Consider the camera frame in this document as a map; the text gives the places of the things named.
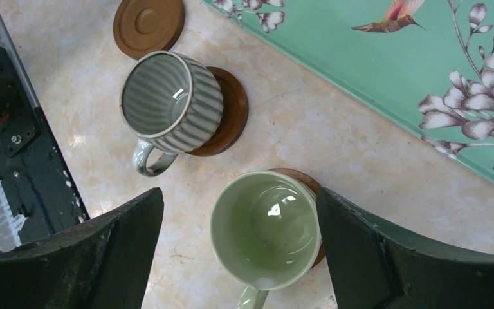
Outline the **ribbed grey mug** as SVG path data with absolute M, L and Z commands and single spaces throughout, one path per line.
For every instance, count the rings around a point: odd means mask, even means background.
M 223 109 L 221 87 L 200 62 L 163 50 L 143 56 L 120 94 L 123 121 L 138 139 L 133 167 L 146 177 L 162 174 L 215 135 Z

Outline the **light green mug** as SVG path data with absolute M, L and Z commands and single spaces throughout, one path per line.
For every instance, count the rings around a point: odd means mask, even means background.
M 316 191 L 276 170 L 250 171 L 219 194 L 210 217 L 216 258 L 245 288 L 238 308 L 262 308 L 268 293 L 316 265 L 322 236 Z

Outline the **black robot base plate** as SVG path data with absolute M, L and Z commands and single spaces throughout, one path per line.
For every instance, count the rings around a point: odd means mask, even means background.
M 7 51 L 0 80 L 0 187 L 21 243 L 47 238 L 90 219 L 46 116 L 32 107 Z

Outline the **dark brown wooden coaster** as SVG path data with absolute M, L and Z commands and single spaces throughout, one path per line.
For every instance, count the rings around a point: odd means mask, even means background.
M 113 37 L 121 52 L 132 59 L 171 49 L 185 23 L 181 0 L 123 0 L 115 13 Z
M 302 182 L 304 185 L 309 187 L 315 194 L 322 188 L 322 186 L 312 177 L 307 175 L 306 173 L 303 173 L 301 171 L 295 170 L 295 169 L 290 169 L 290 168 L 284 168 L 284 167 L 277 167 L 277 168 L 272 168 L 270 171 L 275 171 L 276 173 L 280 173 L 289 177 L 292 177 L 296 179 L 297 181 Z M 316 267 L 323 259 L 325 258 L 325 246 L 324 243 L 321 242 L 318 255 L 311 266 L 311 268 Z
M 188 152 L 189 155 L 207 157 L 218 155 L 239 139 L 248 121 L 248 97 L 240 81 L 230 72 L 209 66 L 223 94 L 223 116 L 213 137 L 201 147 Z

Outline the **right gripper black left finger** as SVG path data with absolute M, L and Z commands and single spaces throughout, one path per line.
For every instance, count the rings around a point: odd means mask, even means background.
M 0 252 L 0 308 L 140 308 L 163 222 L 152 188 L 50 237 Z

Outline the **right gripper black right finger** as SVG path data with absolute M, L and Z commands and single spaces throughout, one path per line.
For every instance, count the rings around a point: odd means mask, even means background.
M 339 308 L 494 308 L 494 254 L 420 235 L 328 188 L 316 210 Z

